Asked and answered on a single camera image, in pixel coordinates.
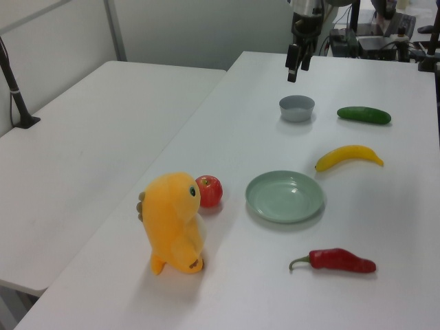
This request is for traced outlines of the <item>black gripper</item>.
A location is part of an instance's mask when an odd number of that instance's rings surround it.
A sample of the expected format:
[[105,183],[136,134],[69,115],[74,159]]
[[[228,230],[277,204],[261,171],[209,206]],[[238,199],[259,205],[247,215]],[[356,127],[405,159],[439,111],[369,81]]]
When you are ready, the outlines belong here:
[[287,80],[291,83],[296,82],[298,71],[299,46],[306,45],[303,50],[301,69],[308,71],[312,57],[312,46],[316,46],[318,38],[322,31],[323,16],[313,15],[305,16],[293,13],[291,33],[293,34],[293,42],[287,50],[285,66],[288,68]]

